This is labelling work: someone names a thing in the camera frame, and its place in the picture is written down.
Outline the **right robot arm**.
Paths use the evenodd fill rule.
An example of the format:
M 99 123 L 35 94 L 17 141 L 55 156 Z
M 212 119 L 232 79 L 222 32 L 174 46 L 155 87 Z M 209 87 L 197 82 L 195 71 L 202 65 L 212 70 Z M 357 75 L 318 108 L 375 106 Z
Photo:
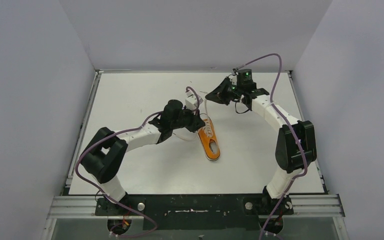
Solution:
M 317 158 L 314 125 L 309 120 L 299 120 L 275 103 L 270 92 L 257 87 L 250 69 L 238 70 L 236 82 L 227 76 L 205 99 L 222 105 L 242 103 L 277 131 L 274 155 L 278 167 L 263 189 L 267 196 L 261 199 L 262 209 L 275 213 L 281 207 L 280 198 L 287 195 L 293 181 L 304 176 Z

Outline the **white shoelace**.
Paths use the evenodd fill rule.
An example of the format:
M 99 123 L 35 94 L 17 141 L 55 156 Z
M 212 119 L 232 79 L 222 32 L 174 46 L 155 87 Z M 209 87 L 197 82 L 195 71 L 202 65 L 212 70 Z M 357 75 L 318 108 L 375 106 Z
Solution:
M 217 138 L 212 120 L 208 113 L 207 100 L 199 96 L 199 103 L 203 104 L 204 107 L 204 110 L 200 113 L 200 116 L 203 117 L 205 126 L 194 132 L 182 132 L 176 130 L 173 135 L 183 141 L 194 141 L 195 139 L 199 138 L 203 142 L 209 142 L 210 144 L 215 143 Z

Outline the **orange canvas sneaker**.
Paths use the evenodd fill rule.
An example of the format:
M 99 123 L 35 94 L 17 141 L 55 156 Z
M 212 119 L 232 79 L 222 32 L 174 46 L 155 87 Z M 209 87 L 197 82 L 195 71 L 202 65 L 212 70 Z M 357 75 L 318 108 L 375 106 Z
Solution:
M 210 161 L 215 162 L 221 156 L 215 128 L 209 116 L 205 115 L 203 121 L 205 122 L 205 126 L 199 129 L 197 135 L 203 147 L 205 156 Z

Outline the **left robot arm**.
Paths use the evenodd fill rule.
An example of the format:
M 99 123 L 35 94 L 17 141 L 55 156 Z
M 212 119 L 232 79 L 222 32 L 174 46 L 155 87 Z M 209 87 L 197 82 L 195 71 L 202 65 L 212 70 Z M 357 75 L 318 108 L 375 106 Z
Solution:
M 120 214 L 128 207 L 128 194 L 117 176 L 125 154 L 146 145 L 160 144 L 177 129 L 197 132 L 205 126 L 199 112 L 202 103 L 201 97 L 194 96 L 187 97 L 185 104 L 172 99 L 163 111 L 148 116 L 139 127 L 119 132 L 102 127 L 96 132 L 76 165 L 83 166 L 93 176 L 93 185 L 110 198 L 108 207 L 113 212 Z

